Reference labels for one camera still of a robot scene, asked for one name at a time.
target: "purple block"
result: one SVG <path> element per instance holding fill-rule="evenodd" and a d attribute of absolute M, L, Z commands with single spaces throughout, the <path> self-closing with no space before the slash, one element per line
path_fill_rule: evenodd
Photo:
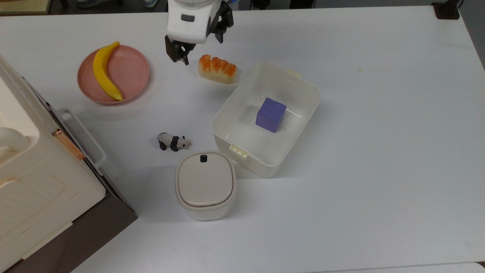
<path fill-rule="evenodd" d="M 276 133 L 285 115 L 286 105 L 266 98 L 256 115 L 256 125 Z"/>

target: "yellow banana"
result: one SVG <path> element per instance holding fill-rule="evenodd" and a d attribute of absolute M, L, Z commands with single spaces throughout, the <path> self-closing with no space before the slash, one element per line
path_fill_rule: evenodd
<path fill-rule="evenodd" d="M 111 53 L 119 45 L 120 42 L 116 41 L 109 46 L 100 48 L 94 56 L 93 61 L 93 72 L 97 82 L 101 88 L 103 88 L 104 92 L 106 92 L 106 94 L 108 94 L 115 101 L 122 101 L 123 95 L 121 95 L 120 90 L 110 80 L 106 66 Z"/>

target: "bread roll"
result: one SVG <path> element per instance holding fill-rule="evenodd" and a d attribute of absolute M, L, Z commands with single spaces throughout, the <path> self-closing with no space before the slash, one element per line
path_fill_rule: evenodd
<path fill-rule="evenodd" d="M 217 57 L 210 58 L 210 55 L 204 55 L 199 59 L 199 73 L 202 77 L 220 82 L 231 84 L 236 79 L 236 65 L 230 64 L 226 60 Z"/>

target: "panda figurine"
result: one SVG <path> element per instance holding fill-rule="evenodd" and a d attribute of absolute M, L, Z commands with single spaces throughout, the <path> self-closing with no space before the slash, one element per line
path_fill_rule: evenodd
<path fill-rule="evenodd" d="M 190 146 L 190 141 L 185 139 L 185 136 L 179 138 L 178 136 L 173 136 L 167 133 L 161 133 L 157 137 L 158 143 L 160 144 L 160 149 L 167 150 L 167 147 L 174 152 L 178 151 L 179 148 L 186 148 Z"/>

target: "storage box lid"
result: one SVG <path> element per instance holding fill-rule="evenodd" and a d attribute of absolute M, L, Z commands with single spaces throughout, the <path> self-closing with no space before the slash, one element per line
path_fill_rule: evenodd
<path fill-rule="evenodd" d="M 226 201 L 235 184 L 229 160 L 216 151 L 182 159 L 176 173 L 176 190 L 182 201 L 190 206 L 213 206 Z"/>

